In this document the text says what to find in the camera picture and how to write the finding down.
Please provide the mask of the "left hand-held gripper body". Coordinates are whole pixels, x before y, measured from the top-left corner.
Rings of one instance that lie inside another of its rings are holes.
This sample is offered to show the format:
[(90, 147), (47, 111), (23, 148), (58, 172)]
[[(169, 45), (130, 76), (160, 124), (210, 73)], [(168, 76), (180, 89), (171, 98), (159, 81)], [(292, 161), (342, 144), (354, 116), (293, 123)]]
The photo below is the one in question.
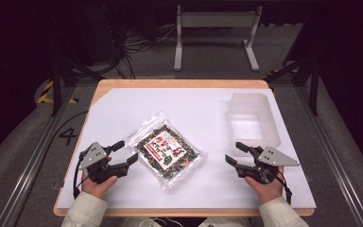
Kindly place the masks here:
[(85, 156), (80, 162), (79, 169), (95, 183), (104, 183), (112, 176), (118, 178), (127, 176), (128, 167), (122, 167), (122, 163), (109, 164), (110, 154), (106, 152), (106, 148), (94, 142), (85, 150)]

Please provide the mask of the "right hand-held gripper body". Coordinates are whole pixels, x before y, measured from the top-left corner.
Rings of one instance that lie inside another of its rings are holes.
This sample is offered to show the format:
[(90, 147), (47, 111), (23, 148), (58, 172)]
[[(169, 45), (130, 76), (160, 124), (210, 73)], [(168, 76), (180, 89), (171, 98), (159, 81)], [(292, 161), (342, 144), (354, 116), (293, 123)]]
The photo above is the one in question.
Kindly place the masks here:
[(236, 168), (237, 176), (250, 176), (261, 184), (271, 183), (278, 175), (280, 166), (299, 166), (300, 162), (273, 147), (256, 147), (257, 156), (252, 156), (254, 166)]

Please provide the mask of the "clear plastic container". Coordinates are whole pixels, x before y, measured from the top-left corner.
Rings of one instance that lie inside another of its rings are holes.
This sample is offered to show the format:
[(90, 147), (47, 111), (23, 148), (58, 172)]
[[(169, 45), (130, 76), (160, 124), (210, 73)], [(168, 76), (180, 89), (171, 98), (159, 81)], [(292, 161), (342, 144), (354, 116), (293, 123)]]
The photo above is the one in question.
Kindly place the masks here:
[(236, 142), (248, 147), (278, 148), (281, 137), (272, 108), (273, 95), (269, 93), (234, 93), (227, 107), (232, 155), (251, 157), (235, 146)]

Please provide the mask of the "clear dried seaweed packet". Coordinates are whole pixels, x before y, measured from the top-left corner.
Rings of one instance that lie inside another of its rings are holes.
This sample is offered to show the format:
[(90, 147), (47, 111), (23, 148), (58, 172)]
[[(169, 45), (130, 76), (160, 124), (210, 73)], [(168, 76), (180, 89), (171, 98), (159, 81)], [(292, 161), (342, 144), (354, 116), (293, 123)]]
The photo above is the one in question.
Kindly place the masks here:
[(206, 153), (190, 143), (164, 113), (145, 121), (127, 137), (126, 145), (168, 192), (179, 189), (206, 160)]

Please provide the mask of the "person's left hand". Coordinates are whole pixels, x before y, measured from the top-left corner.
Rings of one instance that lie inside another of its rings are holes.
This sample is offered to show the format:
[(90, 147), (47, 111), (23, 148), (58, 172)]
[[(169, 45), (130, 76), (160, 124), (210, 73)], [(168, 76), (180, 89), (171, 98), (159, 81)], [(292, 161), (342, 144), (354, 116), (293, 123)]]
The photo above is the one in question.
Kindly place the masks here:
[(117, 176), (112, 176), (110, 179), (106, 180), (104, 183), (95, 183), (85, 174), (81, 177), (81, 190), (88, 193), (98, 199), (103, 200), (106, 192), (115, 185), (118, 180)]

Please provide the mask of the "person's right hand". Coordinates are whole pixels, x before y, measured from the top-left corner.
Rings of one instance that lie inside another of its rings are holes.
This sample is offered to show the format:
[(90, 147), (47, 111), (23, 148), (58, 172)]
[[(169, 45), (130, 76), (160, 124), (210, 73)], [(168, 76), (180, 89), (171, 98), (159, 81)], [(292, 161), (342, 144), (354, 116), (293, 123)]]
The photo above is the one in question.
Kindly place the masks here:
[(250, 176), (244, 178), (245, 182), (254, 190), (261, 204), (265, 204), (283, 196), (283, 184), (277, 180), (272, 183), (261, 184)]

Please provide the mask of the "white table sheet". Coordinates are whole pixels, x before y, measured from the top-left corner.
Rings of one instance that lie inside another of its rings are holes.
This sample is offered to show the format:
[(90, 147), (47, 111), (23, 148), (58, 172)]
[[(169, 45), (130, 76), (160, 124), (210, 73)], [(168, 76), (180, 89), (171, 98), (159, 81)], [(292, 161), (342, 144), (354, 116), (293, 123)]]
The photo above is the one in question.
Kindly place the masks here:
[[(93, 142), (109, 146), (126, 139), (153, 115), (164, 113), (170, 123), (196, 148), (206, 153), (203, 166), (179, 189), (163, 191), (142, 162), (130, 167), (106, 199), (110, 208), (127, 209), (254, 209), (255, 193), (239, 178), (225, 155), (251, 164), (251, 157), (232, 155), (227, 107), (234, 93), (273, 93), (269, 89), (234, 88), (118, 88), (91, 106), (78, 150)], [(296, 155), (285, 122), (273, 97), (272, 108), (282, 144), (276, 148)]]

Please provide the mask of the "yellow black hazard tape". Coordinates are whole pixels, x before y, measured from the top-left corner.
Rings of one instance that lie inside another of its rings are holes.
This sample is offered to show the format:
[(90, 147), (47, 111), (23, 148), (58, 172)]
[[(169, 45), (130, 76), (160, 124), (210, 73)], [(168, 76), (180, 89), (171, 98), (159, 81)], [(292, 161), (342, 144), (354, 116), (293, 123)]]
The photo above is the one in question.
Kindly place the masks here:
[(54, 84), (53, 80), (50, 79), (43, 86), (43, 90), (42, 90), (40, 96), (36, 100), (37, 103), (49, 103), (49, 104), (53, 104), (54, 103), (54, 98), (48, 96), (50, 90), (53, 88), (53, 84)]

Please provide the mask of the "white metal stand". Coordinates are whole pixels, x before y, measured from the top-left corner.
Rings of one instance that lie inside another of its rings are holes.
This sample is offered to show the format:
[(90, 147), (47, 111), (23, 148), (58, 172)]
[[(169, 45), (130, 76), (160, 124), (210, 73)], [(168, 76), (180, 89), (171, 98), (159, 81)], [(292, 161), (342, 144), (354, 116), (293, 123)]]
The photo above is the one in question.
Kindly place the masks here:
[(259, 71), (259, 64), (254, 55), (252, 44), (262, 15), (262, 7), (249, 11), (184, 11), (181, 6), (177, 8), (177, 43), (173, 69), (182, 69), (182, 29), (184, 27), (247, 27), (249, 36), (242, 41), (248, 57), (251, 70)]

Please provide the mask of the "aluminium floor rail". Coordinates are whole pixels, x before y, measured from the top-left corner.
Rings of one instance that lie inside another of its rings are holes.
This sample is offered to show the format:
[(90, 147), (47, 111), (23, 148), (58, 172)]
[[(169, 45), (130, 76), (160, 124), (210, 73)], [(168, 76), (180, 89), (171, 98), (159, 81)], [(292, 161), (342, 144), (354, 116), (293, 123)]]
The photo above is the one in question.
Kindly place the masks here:
[(322, 152), (324, 153), (329, 167), (332, 169), (337, 184), (352, 212), (357, 226), (363, 227), (363, 204), (354, 189), (352, 181), (347, 175), (342, 163), (339, 161), (336, 150), (333, 147), (325, 128), (321, 124), (320, 119), (313, 114), (309, 104), (309, 95), (303, 88), (297, 88), (296, 93), (317, 132), (320, 142), (322, 143)]
[(64, 112), (68, 100), (75, 91), (74, 87), (63, 88), (63, 94), (58, 93), (59, 102), (55, 102), (52, 106), (52, 112), (46, 117), (42, 132), (39, 134), (35, 145), (28, 143), (27, 148), (31, 148), (32, 152), (27, 156), (25, 165), (21, 174), (13, 186), (10, 196), (5, 207), (0, 213), (0, 227), (15, 227), (23, 209), (26, 205), (28, 196), (32, 190), (39, 171), (43, 165), (43, 159), (49, 150), (50, 143), (55, 137), (54, 131), (58, 126), (61, 115)]

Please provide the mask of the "black metal frame stand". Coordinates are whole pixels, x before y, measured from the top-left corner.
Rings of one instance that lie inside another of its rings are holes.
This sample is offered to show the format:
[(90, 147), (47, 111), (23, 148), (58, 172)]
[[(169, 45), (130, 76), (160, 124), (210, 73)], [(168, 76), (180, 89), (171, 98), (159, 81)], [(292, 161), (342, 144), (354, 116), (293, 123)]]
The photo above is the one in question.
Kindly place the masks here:
[(95, 79), (96, 81), (103, 80), (103, 77), (98, 73), (88, 69), (76, 61), (66, 58), (57, 59), (53, 64), (51, 76), (53, 81), (54, 100), (54, 107), (52, 111), (53, 116), (57, 115), (61, 109), (62, 104), (64, 103), (64, 94), (61, 91), (61, 85), (64, 84), (65, 87), (75, 87), (78, 83), (74, 69), (77, 69), (87, 77)]
[(310, 80), (309, 107), (311, 109), (312, 114), (314, 116), (317, 116), (320, 75), (319, 75), (319, 66), (316, 59), (305, 58), (302, 60), (294, 61), (291, 64), (283, 67), (282, 69), (275, 71), (274, 73), (269, 73), (265, 77), (265, 81), (267, 83), (270, 83), (294, 69), (297, 69), (297, 73), (292, 79), (292, 83), (295, 87), (303, 87), (304, 84), (308, 80)]

